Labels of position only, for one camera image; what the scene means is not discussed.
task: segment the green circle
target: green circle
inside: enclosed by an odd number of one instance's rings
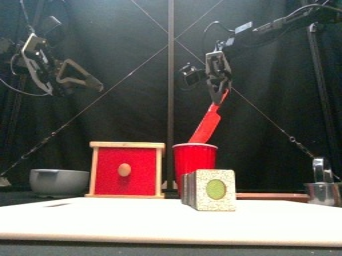
[[[225,185],[220,180],[211,180],[207,184],[205,191],[211,199],[219,200],[225,195]]]

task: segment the red spatula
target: red spatula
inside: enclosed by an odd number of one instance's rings
[[[227,89],[224,94],[221,95],[220,104],[221,104],[223,100],[225,99],[228,92],[229,92],[229,90]],[[197,129],[196,129],[192,137],[188,140],[188,143],[205,143],[208,141],[208,139],[216,129],[219,121],[220,121],[220,116],[216,112],[220,104],[215,105],[213,103],[211,103],[211,105],[208,107],[208,111],[199,123]]]

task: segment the metal pole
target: metal pole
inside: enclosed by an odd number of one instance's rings
[[[173,0],[168,0],[168,111],[166,111],[166,190],[173,188]]]

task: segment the patterned block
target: patterned block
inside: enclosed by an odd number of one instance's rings
[[[199,211],[235,211],[232,170],[199,169],[181,177],[181,203]]]

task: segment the gray bowl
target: gray bowl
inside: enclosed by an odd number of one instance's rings
[[[60,169],[32,169],[30,189],[38,197],[65,198],[84,195],[89,172]]]

